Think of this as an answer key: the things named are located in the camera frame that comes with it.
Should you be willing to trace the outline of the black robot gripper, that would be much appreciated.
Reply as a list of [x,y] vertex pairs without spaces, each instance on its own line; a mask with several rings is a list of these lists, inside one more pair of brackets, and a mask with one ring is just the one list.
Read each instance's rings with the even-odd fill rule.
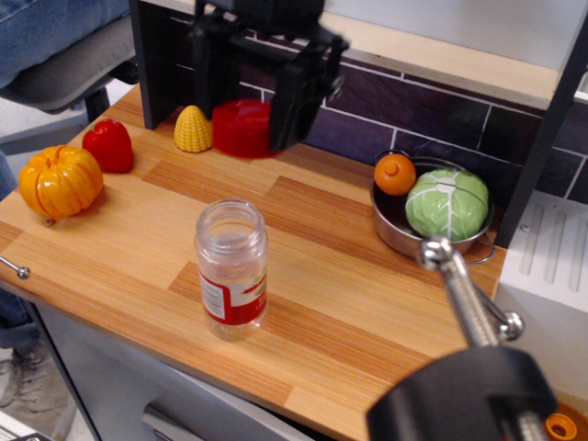
[[279,153],[307,138],[326,98],[337,96],[339,65],[349,43],[320,24],[323,1],[197,1],[192,30],[195,105],[208,119],[238,96],[240,73],[227,39],[244,30],[264,37],[306,40],[277,73],[270,106],[270,144]]

